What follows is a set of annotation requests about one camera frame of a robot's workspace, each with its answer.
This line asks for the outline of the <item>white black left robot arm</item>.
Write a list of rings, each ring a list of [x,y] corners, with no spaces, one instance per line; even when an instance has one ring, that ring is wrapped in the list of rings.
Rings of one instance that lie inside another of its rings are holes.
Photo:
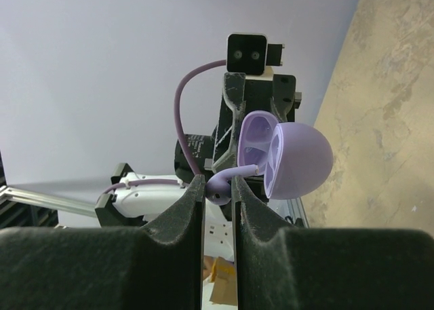
[[[293,75],[247,78],[226,73],[218,123],[213,133],[186,135],[199,170],[210,179],[221,170],[237,165],[241,126],[254,111],[268,111],[280,122],[293,122],[300,106]],[[175,149],[175,178],[137,174],[126,163],[118,165],[112,185],[98,198],[96,216],[101,226],[142,226],[172,205],[194,174],[179,145]]]

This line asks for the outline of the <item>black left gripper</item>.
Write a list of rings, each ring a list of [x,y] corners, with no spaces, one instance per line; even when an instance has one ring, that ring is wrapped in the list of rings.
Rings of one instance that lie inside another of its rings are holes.
[[[279,122],[295,122],[302,94],[293,75],[274,74],[271,80],[247,79],[244,73],[225,73],[213,150],[213,173],[237,165],[241,123],[252,111],[270,112]]]

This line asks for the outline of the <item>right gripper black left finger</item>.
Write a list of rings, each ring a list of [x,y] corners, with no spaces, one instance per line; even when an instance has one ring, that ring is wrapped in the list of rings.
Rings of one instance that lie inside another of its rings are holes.
[[[2,309],[200,309],[205,178],[142,227],[1,231]]]

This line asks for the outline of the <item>purple earbud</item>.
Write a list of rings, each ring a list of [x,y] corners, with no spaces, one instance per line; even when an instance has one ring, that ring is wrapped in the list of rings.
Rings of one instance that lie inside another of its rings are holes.
[[[205,186],[205,196],[213,204],[223,206],[231,201],[230,181],[235,176],[248,177],[259,174],[256,164],[225,169],[210,178]]]

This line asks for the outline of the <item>purple round earbud charging case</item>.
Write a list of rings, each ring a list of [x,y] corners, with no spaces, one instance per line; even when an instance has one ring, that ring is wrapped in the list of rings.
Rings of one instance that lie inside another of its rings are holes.
[[[278,122],[266,111],[247,114],[239,135],[237,165],[258,166],[269,199],[295,199],[320,187],[333,166],[327,138],[304,123]]]

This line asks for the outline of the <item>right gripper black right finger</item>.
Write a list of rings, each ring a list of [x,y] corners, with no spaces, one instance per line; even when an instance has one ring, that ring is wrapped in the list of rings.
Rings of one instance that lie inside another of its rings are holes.
[[[299,228],[232,180],[240,309],[432,309],[433,238],[407,229]]]

